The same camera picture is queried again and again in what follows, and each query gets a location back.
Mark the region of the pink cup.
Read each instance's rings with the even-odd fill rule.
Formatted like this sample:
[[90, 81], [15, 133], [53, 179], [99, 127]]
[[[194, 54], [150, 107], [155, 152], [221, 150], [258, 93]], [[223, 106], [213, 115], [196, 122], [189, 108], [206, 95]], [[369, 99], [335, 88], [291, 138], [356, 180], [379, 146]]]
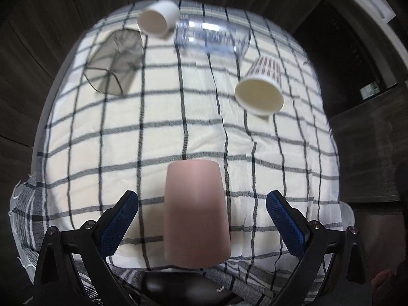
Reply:
[[231, 255], [230, 228], [219, 164], [182, 160], [167, 168], [164, 258], [176, 267], [214, 267]]

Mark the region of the clear glass bottle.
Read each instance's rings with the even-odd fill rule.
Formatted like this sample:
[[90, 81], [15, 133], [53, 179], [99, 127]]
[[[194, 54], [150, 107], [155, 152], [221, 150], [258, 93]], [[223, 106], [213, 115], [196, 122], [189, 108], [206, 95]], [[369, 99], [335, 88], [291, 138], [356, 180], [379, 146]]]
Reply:
[[179, 48], [231, 58], [243, 58], [250, 40], [248, 28], [213, 17], [181, 19], [174, 30], [174, 44]]

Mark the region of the white paper cup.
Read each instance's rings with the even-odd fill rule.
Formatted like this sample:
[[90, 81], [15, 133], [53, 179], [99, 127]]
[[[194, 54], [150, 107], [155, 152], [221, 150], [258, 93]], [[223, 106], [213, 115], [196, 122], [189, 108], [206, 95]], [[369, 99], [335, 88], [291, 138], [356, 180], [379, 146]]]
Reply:
[[177, 4], [159, 0], [146, 7], [137, 17], [138, 27], [146, 35], [164, 37], [172, 30], [180, 17]]

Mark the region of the checkered white cloth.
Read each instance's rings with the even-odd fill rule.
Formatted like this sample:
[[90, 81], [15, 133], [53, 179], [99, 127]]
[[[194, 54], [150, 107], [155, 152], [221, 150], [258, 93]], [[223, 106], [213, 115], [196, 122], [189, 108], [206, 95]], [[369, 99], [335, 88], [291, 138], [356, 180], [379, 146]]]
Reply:
[[[204, 274], [251, 305], [270, 305], [297, 261], [267, 213], [265, 199], [280, 191], [309, 220], [342, 226], [340, 159], [317, 75], [304, 49], [285, 30], [251, 12], [178, 1], [183, 15], [225, 19], [248, 28], [241, 61], [181, 50], [172, 38], [143, 37], [144, 60], [129, 92], [99, 93], [84, 78], [92, 54], [114, 30], [137, 28], [140, 2], [101, 19], [85, 35], [40, 132], [35, 172], [16, 186], [10, 223], [19, 260], [33, 276], [46, 230], [77, 229], [97, 220], [125, 191], [140, 199], [139, 214], [109, 264], [136, 284], [164, 259], [164, 184], [170, 163], [219, 164], [232, 251]], [[284, 106], [252, 115], [234, 96], [261, 55], [281, 68]]]

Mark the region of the patterned paper cup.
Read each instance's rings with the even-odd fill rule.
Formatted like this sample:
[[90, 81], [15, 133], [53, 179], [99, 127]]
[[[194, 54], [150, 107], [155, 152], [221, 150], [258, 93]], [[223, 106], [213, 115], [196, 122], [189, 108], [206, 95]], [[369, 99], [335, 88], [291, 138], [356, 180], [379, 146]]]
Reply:
[[236, 101], [252, 115], [270, 116], [281, 111], [281, 68], [276, 59], [261, 55], [236, 85]]

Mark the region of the grey translucent cup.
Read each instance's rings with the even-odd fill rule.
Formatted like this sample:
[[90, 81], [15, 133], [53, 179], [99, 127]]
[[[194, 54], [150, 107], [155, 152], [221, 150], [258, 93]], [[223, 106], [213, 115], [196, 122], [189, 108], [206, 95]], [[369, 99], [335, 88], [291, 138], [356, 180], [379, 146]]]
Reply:
[[84, 77], [93, 90], [105, 94], [127, 94], [143, 59], [141, 33], [131, 28], [113, 31], [92, 54]]

